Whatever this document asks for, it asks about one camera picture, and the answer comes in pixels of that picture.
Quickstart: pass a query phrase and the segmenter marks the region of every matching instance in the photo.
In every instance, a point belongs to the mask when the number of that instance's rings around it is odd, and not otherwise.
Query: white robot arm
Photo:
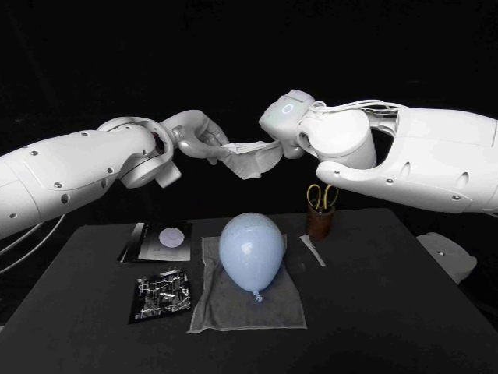
[[[424,210],[498,213],[498,121],[465,111],[358,101],[329,108],[291,90],[261,128],[284,156],[310,153],[317,178],[342,189]],[[371,129],[392,136],[378,166]]]
[[[225,157],[228,139],[201,111],[163,122],[121,117],[0,156],[0,239],[98,199],[118,179],[128,189],[179,177],[176,147],[192,157]]]

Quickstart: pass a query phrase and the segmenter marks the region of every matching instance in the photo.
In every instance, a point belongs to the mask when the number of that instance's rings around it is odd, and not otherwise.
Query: brown cup
[[[312,205],[307,204],[307,225],[306,233],[310,239],[322,240],[330,231],[330,223],[333,221],[335,205],[330,206],[322,213],[317,212]]]

